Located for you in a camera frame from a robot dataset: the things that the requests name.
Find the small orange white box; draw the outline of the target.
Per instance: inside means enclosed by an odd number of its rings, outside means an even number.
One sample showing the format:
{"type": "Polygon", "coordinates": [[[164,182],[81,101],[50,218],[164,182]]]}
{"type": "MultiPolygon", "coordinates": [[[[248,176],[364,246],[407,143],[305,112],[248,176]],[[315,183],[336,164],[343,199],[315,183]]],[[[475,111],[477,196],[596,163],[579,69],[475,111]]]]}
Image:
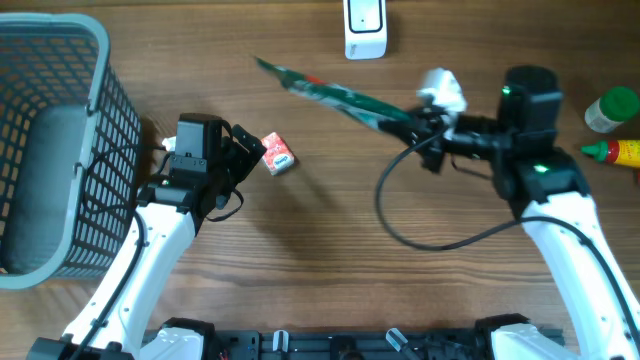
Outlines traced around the small orange white box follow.
{"type": "Polygon", "coordinates": [[[262,161],[271,175],[279,175],[295,164],[295,156],[284,139],[276,132],[261,139],[266,152],[262,161]]]}

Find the green white sachet packet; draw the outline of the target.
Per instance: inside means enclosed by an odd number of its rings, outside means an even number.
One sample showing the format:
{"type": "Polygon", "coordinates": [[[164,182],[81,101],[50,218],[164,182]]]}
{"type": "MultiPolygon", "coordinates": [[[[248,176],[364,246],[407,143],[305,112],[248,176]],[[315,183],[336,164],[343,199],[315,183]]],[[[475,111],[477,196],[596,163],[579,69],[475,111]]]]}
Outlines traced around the green white sachet packet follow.
{"type": "Polygon", "coordinates": [[[374,130],[382,122],[409,123],[412,117],[404,110],[355,90],[322,81],[291,69],[255,58],[259,68],[276,78],[288,92],[334,109],[374,130]]]}

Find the green lidded round jar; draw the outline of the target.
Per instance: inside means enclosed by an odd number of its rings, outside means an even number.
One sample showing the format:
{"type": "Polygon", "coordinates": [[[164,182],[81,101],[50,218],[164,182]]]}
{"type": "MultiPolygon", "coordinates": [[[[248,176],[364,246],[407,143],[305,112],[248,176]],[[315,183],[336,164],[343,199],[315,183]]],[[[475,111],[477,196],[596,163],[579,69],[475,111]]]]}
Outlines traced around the green lidded round jar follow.
{"type": "Polygon", "coordinates": [[[639,113],[639,96],[630,88],[616,86],[586,110],[586,125],[597,133],[611,133],[639,113]]]}

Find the red yellow green-capped bottle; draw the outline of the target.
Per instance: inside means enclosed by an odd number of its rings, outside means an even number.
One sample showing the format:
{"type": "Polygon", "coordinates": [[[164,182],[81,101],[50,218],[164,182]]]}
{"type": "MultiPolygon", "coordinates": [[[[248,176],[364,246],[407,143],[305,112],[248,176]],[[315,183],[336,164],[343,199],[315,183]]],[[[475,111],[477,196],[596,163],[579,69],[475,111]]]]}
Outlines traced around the red yellow green-capped bottle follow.
{"type": "Polygon", "coordinates": [[[599,141],[581,147],[581,153],[606,164],[638,168],[640,165],[638,140],[599,141]]]}

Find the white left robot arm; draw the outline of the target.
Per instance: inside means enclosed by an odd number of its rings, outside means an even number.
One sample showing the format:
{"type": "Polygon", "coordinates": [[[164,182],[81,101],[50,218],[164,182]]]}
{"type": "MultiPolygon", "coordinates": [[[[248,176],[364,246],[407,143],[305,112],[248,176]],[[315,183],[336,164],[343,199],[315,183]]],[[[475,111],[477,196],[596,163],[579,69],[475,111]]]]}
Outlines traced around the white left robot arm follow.
{"type": "Polygon", "coordinates": [[[133,222],[96,292],[58,339],[39,337],[30,359],[216,359],[213,324],[172,318],[152,338],[147,325],[169,275],[212,211],[226,206],[266,152],[240,125],[183,113],[158,145],[160,170],[135,195],[133,222]]]}

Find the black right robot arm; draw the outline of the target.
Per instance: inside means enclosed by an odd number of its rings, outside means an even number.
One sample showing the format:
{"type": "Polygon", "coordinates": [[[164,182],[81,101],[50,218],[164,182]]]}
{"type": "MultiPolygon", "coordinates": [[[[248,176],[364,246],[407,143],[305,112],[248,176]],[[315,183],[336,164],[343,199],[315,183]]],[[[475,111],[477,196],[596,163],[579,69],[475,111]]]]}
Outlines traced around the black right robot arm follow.
{"type": "Polygon", "coordinates": [[[489,163],[491,181],[513,218],[457,249],[520,226],[542,254],[573,323],[581,358],[636,359],[639,302],[613,256],[591,189],[572,156],[557,147],[563,93],[555,74],[534,65],[510,68],[495,119],[466,114],[451,72],[430,71],[424,104],[380,123],[433,173],[444,157],[489,163]]]}

